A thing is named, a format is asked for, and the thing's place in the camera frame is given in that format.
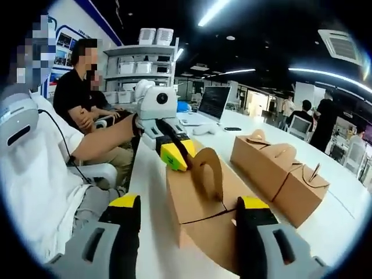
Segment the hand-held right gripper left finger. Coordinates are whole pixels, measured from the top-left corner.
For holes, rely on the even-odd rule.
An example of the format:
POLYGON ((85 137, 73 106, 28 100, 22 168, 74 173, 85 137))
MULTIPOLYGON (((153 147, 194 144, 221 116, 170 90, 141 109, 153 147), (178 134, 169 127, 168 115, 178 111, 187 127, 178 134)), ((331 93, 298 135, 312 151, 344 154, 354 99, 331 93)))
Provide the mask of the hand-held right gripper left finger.
POLYGON ((115 199, 66 244, 64 278, 136 278, 141 198, 115 199))

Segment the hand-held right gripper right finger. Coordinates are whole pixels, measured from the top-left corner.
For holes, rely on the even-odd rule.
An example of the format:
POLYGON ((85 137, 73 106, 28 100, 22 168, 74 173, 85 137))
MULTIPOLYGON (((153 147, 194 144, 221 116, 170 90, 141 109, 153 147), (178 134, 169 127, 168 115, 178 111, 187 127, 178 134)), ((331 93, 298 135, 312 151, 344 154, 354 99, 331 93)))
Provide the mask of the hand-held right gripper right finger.
POLYGON ((280 223, 258 198, 240 196, 236 208, 238 275, 241 278, 309 278, 309 244, 291 226, 280 223))

